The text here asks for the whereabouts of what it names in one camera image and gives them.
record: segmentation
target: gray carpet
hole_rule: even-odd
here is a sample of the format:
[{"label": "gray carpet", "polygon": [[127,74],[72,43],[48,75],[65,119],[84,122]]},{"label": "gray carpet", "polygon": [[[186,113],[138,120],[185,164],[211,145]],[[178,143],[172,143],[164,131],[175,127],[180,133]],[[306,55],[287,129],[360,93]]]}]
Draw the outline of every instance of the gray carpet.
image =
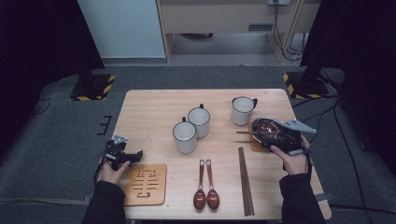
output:
[{"label": "gray carpet", "polygon": [[[286,89],[282,74],[295,67],[108,67],[116,76],[103,101],[72,102],[69,94],[78,77],[48,85],[32,117],[15,139],[0,166],[0,199],[44,198],[81,201],[93,190],[92,176],[105,142],[111,137],[128,90],[142,89]],[[293,105],[303,100],[290,99]],[[319,99],[296,106],[298,120],[331,108],[337,98]],[[396,210],[396,178],[373,152],[360,149],[358,136],[346,112],[336,107],[359,172],[366,205]],[[101,123],[111,116],[106,135]],[[330,204],[362,206],[357,177],[332,110],[320,120],[305,123],[318,129],[312,142],[313,160],[324,190],[335,199]],[[14,203],[0,205],[0,223],[79,223],[85,205]],[[370,212],[374,223],[396,223],[396,216]],[[364,211],[332,208],[328,223],[369,223]]]}]

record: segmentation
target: yellow and black tape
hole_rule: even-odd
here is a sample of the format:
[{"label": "yellow and black tape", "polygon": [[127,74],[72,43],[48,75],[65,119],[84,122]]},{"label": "yellow and black tape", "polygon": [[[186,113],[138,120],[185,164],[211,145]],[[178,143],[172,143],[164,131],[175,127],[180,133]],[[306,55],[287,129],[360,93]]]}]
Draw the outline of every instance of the yellow and black tape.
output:
[{"label": "yellow and black tape", "polygon": [[286,86],[289,91],[289,95],[292,99],[316,99],[316,98],[325,98],[328,97],[328,94],[299,94],[296,93],[292,83],[290,82],[288,74],[283,74],[283,80],[286,83]]},{"label": "yellow and black tape", "polygon": [[105,100],[108,93],[110,92],[111,86],[113,85],[115,76],[109,76],[106,81],[106,85],[104,85],[103,91],[98,95],[84,95],[81,94],[79,96],[70,97],[72,101],[90,101],[90,100]]}]

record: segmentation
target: black curtain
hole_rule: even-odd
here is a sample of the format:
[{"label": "black curtain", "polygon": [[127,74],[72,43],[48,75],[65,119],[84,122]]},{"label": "black curtain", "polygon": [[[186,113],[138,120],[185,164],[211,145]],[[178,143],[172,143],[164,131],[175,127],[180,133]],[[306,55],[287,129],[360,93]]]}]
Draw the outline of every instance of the black curtain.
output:
[{"label": "black curtain", "polygon": [[0,0],[0,157],[41,89],[78,65],[104,68],[76,0]]},{"label": "black curtain", "polygon": [[361,145],[394,174],[395,15],[396,1],[322,0],[301,63],[344,71],[340,95]]}]

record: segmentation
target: sleeve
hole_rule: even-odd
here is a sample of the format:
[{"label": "sleeve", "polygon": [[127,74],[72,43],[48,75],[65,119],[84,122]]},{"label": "sleeve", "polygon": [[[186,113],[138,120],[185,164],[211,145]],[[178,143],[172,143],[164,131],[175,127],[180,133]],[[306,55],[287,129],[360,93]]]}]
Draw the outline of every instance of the sleeve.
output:
[{"label": "sleeve", "polygon": [[124,224],[124,199],[125,194],[119,186],[100,180],[81,223]]},{"label": "sleeve", "polygon": [[287,175],[279,185],[283,196],[283,224],[326,223],[307,174]]}]

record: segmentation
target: hand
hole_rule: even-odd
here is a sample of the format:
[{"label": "hand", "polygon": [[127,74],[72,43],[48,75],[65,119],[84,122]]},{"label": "hand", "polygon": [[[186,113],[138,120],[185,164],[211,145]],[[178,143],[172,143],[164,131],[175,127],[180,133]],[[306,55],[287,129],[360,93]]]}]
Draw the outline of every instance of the hand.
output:
[{"label": "hand", "polygon": [[130,161],[125,162],[118,171],[111,168],[111,161],[106,161],[102,166],[101,180],[118,185],[123,173],[128,169]]},{"label": "hand", "polygon": [[[303,144],[306,148],[309,148],[309,142],[306,140],[304,136],[301,136],[303,139]],[[289,175],[298,175],[298,174],[306,174],[307,173],[307,159],[305,154],[300,154],[297,156],[290,156],[284,153],[280,148],[271,146],[271,150],[283,161],[285,165],[285,169]]]}]

